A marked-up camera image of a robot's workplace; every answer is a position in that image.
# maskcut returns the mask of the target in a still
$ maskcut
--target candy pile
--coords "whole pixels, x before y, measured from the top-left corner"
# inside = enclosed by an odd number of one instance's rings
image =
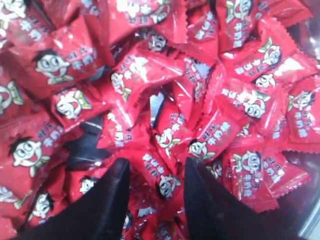
[[[187,157],[260,213],[310,176],[320,76],[300,0],[0,0],[0,239],[131,164],[122,239],[188,239]]]

